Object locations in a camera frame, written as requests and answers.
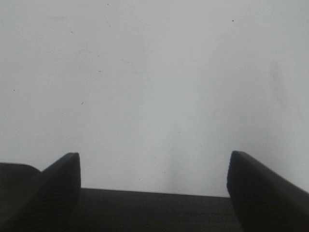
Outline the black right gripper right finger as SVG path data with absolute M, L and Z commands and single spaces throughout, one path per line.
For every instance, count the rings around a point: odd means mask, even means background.
M 309 230 L 309 194 L 249 154 L 231 153 L 226 185 L 245 232 Z

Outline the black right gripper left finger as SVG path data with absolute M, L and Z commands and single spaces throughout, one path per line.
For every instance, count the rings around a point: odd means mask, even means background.
M 43 171 L 0 164 L 2 232 L 68 232 L 80 192 L 80 157 L 68 153 Z

